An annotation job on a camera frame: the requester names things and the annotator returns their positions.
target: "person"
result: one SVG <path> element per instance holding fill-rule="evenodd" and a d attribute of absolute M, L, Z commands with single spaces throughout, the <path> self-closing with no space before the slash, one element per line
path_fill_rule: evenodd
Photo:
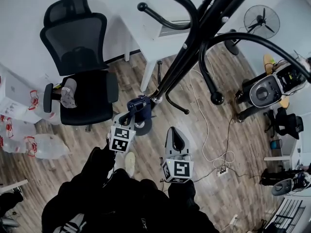
<path fill-rule="evenodd" d="M 13 193 L 7 192 L 0 195 L 0 218 L 4 217 L 5 213 L 13 209 L 17 203 L 24 200 L 20 187 L 14 188 Z"/>
<path fill-rule="evenodd" d="M 259 183 L 262 185 L 275 185 L 282 180 L 292 179 L 297 173 L 303 171 L 311 173 L 311 163 L 309 166 L 298 166 L 298 168 L 298 170 L 283 170 L 278 173 L 269 173 L 268 169 L 265 169 L 261 175 L 261 181 Z"/>
<path fill-rule="evenodd" d="M 95 147 L 80 174 L 59 188 L 44 207 L 42 233 L 168 232 L 219 233 L 194 202 L 192 181 L 172 183 L 169 197 L 148 179 L 137 181 L 135 156 L 114 171 L 116 153 Z"/>

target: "white shoe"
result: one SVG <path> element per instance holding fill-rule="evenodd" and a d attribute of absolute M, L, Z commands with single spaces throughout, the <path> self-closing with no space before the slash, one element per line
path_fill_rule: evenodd
<path fill-rule="evenodd" d="M 125 171 L 132 178 L 135 173 L 135 155 L 133 152 L 128 152 L 125 156 Z"/>

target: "yellow object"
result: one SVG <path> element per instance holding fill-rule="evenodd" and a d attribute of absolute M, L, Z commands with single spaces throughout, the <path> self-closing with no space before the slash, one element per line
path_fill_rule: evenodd
<path fill-rule="evenodd" d="M 275 60 L 272 57 L 272 55 L 270 54 L 265 54 L 263 56 L 263 65 L 264 65 L 264 69 L 267 73 L 267 75 L 272 74 L 272 68 L 273 68 L 273 64 L 275 64 Z M 290 105 L 290 98 L 287 96 L 285 98 L 283 98 L 280 102 L 278 102 L 279 105 L 281 105 L 283 108 L 287 109 L 288 106 Z"/>

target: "chair headrest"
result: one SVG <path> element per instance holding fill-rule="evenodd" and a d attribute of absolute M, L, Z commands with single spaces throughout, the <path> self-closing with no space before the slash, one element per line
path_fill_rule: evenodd
<path fill-rule="evenodd" d="M 68 20 L 89 16 L 92 12 L 87 0 L 60 0 L 48 7 L 45 12 L 44 27 Z"/>

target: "fan blade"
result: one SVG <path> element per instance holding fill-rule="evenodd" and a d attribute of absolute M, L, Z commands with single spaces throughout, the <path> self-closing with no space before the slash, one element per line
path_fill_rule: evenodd
<path fill-rule="evenodd" d="M 275 33 L 269 26 L 265 25 L 265 27 L 270 30 L 271 32 Z"/>
<path fill-rule="evenodd" d="M 259 25 L 260 25 L 259 23 L 255 23 L 255 24 L 249 26 L 248 28 L 249 28 L 249 29 L 254 29 L 254 28 L 256 28 L 256 27 L 259 26 Z"/>

